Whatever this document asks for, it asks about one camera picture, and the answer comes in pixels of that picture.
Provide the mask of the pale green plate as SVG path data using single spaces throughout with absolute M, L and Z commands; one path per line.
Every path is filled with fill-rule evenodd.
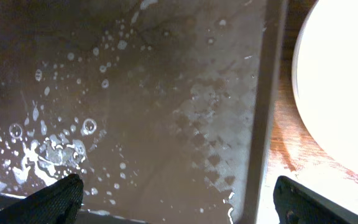
M 296 106 L 332 158 L 358 174 L 358 0 L 318 0 L 292 62 Z

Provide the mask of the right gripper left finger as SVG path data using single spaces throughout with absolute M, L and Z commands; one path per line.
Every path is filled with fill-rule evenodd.
M 0 210 L 0 223 L 73 224 L 82 205 L 83 186 L 79 175 L 70 174 Z

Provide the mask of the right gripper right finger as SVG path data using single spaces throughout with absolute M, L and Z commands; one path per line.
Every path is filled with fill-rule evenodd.
M 281 224 L 358 224 L 358 215 L 281 175 L 273 202 Z

